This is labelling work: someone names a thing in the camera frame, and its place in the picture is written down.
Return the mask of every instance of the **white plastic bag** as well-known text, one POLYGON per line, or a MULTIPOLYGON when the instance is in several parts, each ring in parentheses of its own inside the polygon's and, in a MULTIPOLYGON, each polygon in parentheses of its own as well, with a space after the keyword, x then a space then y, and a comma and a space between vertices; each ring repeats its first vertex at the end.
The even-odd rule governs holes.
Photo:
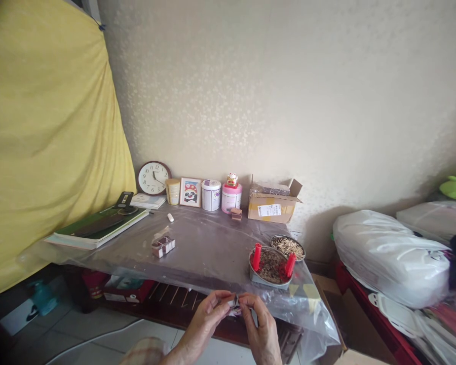
POLYGON ((449 246, 456 235, 456 201, 419 204, 397 212, 397 219, 424 237, 449 246))
POLYGON ((443 244, 416 237, 396 219, 371 210, 338 217, 333 234, 339 257, 367 288, 415 309, 447 295, 443 244))

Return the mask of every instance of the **bowl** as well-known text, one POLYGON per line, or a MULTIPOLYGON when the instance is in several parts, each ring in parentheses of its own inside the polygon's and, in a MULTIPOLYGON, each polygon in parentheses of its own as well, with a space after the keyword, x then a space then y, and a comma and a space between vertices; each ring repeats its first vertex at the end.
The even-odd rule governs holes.
POLYGON ((302 248, 302 251, 303 251, 303 253, 304 253, 304 256, 302 256, 302 259, 299 259, 299 260, 296 259, 296 262, 303 261, 304 258, 306 258, 306 250, 305 250, 304 247, 303 247, 299 242, 297 242, 295 239, 293 239, 293 238, 290 237, 290 236, 286 236, 286 235, 275 235, 274 237, 272 237, 272 238, 270 239, 270 246, 272 246, 275 250, 277 250, 277 252, 281 253, 286 259, 289 259, 289 256, 288 256, 288 255, 286 256, 283 252, 279 251, 279 249, 276 248, 275 245, 274 245, 274 241, 275 241, 277 238, 287 238, 287 239, 291 240, 292 242, 295 242, 297 245, 299 245, 300 248, 302 248))
MULTIPOLYGON (((277 254, 282 256, 284 258, 284 260, 287 261, 287 258, 283 254, 281 254, 280 251, 276 250, 275 248, 262 246, 262 250, 272 250, 273 252, 276 252, 277 254)), ((282 283, 282 284, 275 284, 275 283, 271 283, 270 281, 266 281, 265 279, 262 279, 252 268, 252 263, 250 262, 250 256, 252 256, 252 254, 255 254, 255 248, 248 255, 248 266, 250 266, 250 280, 253 282, 259 283, 259 284, 273 286, 273 287, 276 287, 276 288, 282 289, 282 290, 287 290, 294 275, 292 275, 288 281, 286 281, 285 283, 282 283)))

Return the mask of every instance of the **white canister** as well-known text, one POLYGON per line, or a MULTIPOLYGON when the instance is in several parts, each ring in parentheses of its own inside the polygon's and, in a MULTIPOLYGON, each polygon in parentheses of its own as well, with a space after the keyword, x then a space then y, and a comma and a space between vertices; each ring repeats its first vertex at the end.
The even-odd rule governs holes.
POLYGON ((223 213, 231 214, 232 208, 240 209, 242 201, 242 185, 238 184, 236 188, 223 185, 223 195, 221 197, 221 210, 223 213))
POLYGON ((218 180, 204 180, 201 183, 201 203, 204 210, 214 211, 219 209, 221 183, 218 180))

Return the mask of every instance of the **power outlet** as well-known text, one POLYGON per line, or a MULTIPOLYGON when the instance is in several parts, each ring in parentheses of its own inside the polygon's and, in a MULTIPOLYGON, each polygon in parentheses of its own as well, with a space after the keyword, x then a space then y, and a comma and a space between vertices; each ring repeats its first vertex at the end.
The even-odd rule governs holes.
POLYGON ((290 236, 296 241, 299 241, 299 238, 302 237, 302 232, 290 231, 290 236))

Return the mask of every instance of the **panda picture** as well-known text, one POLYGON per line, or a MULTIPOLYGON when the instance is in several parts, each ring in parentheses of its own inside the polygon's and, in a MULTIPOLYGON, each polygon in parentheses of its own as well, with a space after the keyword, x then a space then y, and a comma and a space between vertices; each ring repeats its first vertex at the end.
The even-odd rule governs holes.
POLYGON ((181 205, 195 206, 200 207, 201 202, 198 194, 198 187, 201 186, 201 181, 196 181, 196 179, 182 178, 181 182, 181 205))

